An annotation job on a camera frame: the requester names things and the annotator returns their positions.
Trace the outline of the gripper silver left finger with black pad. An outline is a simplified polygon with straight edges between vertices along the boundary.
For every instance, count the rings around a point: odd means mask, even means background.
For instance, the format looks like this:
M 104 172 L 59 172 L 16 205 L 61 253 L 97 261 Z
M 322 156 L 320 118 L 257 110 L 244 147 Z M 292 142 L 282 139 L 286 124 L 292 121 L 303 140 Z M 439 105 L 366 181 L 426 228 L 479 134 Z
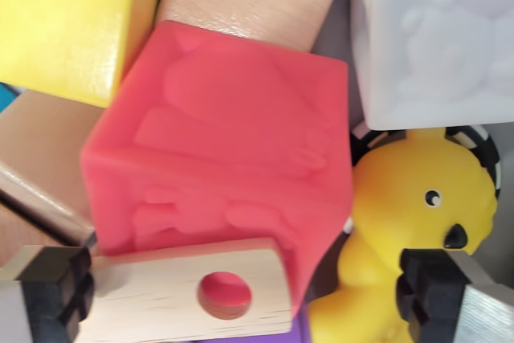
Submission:
M 95 283 L 86 247 L 29 245 L 1 268 L 1 341 L 73 342 Z

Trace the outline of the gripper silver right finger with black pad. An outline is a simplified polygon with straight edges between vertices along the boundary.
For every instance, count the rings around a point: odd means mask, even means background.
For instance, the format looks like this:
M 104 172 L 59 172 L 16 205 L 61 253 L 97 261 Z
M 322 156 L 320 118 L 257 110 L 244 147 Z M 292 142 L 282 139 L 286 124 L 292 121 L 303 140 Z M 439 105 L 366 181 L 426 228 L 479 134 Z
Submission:
M 465 251 L 405 249 L 396 303 L 414 342 L 512 342 L 513 289 Z

